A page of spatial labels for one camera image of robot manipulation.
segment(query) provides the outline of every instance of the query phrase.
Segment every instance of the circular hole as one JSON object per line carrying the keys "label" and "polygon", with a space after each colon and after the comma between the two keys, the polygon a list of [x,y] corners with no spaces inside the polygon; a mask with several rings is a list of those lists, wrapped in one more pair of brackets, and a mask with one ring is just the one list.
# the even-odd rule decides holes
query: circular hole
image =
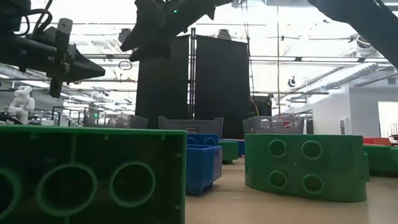
{"label": "circular hole", "polygon": [[323,154],[323,148],[321,144],[316,141],[307,141],[303,144],[302,153],[307,159],[317,160],[321,158]]}
{"label": "circular hole", "polygon": [[281,158],[286,155],[286,143],[281,140],[273,140],[268,145],[269,151],[276,158]]}
{"label": "circular hole", "polygon": [[155,174],[142,162],[130,162],[116,169],[110,193],[121,207],[134,208],[150,199],[155,189]]}
{"label": "circular hole", "polygon": [[80,164],[58,166],[40,180],[36,197],[49,215],[65,217],[85,209],[94,199],[97,180],[94,172]]}
{"label": "circular hole", "polygon": [[212,138],[206,138],[205,139],[205,145],[207,146],[215,146],[216,145],[216,141]]}
{"label": "circular hole", "polygon": [[17,207],[21,198],[21,183],[13,173],[0,169],[0,220]]}
{"label": "circular hole", "polygon": [[196,144],[196,140],[194,138],[187,138],[187,144]]}
{"label": "circular hole", "polygon": [[311,194],[319,194],[323,190],[323,181],[315,174],[308,174],[303,180],[304,189]]}
{"label": "circular hole", "polygon": [[283,172],[276,170],[269,174],[269,182],[273,187],[283,189],[287,184],[287,177]]}

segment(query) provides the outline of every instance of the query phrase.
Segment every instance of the black partition wall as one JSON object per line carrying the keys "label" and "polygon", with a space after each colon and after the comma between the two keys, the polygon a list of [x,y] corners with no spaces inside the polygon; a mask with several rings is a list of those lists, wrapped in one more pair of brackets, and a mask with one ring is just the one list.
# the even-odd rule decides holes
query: black partition wall
{"label": "black partition wall", "polygon": [[196,36],[195,119],[224,118],[223,138],[242,139],[249,118],[248,45]]}
{"label": "black partition wall", "polygon": [[159,127],[158,117],[188,119],[189,35],[172,42],[172,59],[139,64],[136,115],[148,119],[148,128]]}

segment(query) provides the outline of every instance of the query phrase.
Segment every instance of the floor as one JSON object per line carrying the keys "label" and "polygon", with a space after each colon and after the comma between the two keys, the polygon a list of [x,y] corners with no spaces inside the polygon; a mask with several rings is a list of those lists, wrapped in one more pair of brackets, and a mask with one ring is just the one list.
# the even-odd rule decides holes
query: floor
{"label": "floor", "polygon": [[335,203],[286,197],[244,184],[244,160],[223,166],[212,191],[187,197],[188,224],[396,224],[398,179],[371,177],[368,201]]}

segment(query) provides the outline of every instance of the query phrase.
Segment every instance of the blue lego bin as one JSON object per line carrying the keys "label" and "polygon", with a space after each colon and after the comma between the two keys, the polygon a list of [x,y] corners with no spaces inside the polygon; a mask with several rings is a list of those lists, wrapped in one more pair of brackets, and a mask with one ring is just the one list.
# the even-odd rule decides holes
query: blue lego bin
{"label": "blue lego bin", "polygon": [[187,144],[218,146],[218,135],[216,134],[187,134]]}
{"label": "blue lego bin", "polygon": [[187,195],[201,195],[213,188],[222,174],[221,146],[187,146]]}
{"label": "blue lego bin", "polygon": [[222,139],[222,141],[238,142],[238,156],[242,157],[244,155],[244,140],[242,140],[242,139]]}

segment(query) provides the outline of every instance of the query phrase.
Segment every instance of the humanoid robot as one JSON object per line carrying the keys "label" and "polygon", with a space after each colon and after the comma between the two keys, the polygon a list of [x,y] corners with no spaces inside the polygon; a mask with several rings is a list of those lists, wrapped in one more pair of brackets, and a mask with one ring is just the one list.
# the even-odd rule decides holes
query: humanoid robot
{"label": "humanoid robot", "polygon": [[8,107],[8,115],[16,116],[22,124],[27,124],[29,112],[35,109],[35,100],[30,97],[31,92],[30,86],[18,87],[18,90],[14,92],[14,100]]}

